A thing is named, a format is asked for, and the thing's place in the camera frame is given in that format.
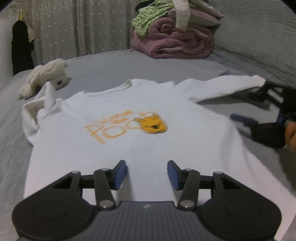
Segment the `person's right hand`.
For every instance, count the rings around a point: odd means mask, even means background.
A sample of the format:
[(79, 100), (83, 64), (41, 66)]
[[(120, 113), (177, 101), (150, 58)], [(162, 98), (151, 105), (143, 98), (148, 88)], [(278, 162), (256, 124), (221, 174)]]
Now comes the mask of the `person's right hand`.
[(290, 122), (285, 129), (285, 142), (293, 150), (296, 148), (296, 123)]

